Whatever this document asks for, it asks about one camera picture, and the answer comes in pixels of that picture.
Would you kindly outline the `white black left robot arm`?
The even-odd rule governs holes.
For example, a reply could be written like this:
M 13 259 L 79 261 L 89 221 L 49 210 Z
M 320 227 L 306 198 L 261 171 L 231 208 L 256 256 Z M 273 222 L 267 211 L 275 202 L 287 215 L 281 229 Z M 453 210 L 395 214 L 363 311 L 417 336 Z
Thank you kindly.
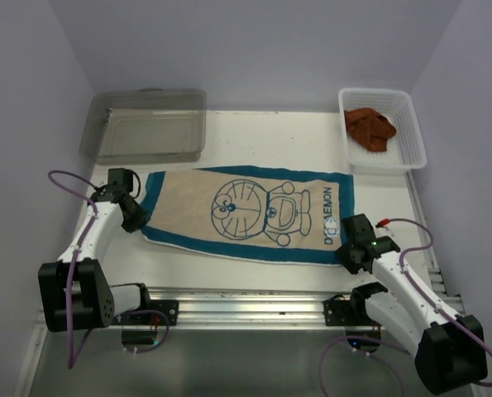
M 142 283 L 110 285 L 101 262 L 114 234 L 136 232 L 146 225 L 146 211 L 130 195 L 88 206 L 84 223 L 57 261 L 38 271 L 45 323 L 52 332 L 107 328 L 124 313 L 134 324 L 147 323 L 153 314 Z

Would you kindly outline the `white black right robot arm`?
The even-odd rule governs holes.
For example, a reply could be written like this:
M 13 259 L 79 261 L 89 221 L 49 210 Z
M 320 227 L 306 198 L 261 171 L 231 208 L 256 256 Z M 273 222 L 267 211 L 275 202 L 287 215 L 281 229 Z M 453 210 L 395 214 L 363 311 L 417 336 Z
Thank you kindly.
M 350 273 L 363 270 L 376 279 L 352 290 L 352 320 L 385 327 L 414 359 L 429 392 L 440 395 L 487 377 L 480 322 L 460 315 L 427 287 L 400 261 L 400 249 L 390 238 L 345 242 L 336 255 Z

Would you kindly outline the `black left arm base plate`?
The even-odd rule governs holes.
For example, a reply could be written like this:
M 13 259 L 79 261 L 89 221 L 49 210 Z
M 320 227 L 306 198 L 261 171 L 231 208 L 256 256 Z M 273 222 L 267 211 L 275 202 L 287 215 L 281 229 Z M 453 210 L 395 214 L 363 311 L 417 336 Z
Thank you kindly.
M 179 316 L 179 301 L 174 299 L 152 299 L 143 309 L 132 314 L 121 314 L 113 320 L 116 326 L 152 326 L 169 324 L 174 327 Z

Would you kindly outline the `blue beige Doraemon towel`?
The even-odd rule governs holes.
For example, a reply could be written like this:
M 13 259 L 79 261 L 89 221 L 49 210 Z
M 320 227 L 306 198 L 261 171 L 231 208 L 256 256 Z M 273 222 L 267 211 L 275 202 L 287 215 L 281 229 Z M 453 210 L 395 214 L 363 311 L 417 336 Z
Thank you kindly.
M 355 211 L 343 173 L 222 166 L 150 173 L 146 240 L 268 263 L 336 265 L 341 221 Z

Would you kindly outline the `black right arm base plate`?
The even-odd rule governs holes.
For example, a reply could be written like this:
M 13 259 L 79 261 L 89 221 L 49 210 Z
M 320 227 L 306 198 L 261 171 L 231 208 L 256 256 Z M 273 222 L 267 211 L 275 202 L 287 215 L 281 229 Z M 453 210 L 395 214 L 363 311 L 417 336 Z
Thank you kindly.
M 344 294 L 323 300 L 323 317 L 327 327 L 373 327 L 376 322 L 359 314 Z

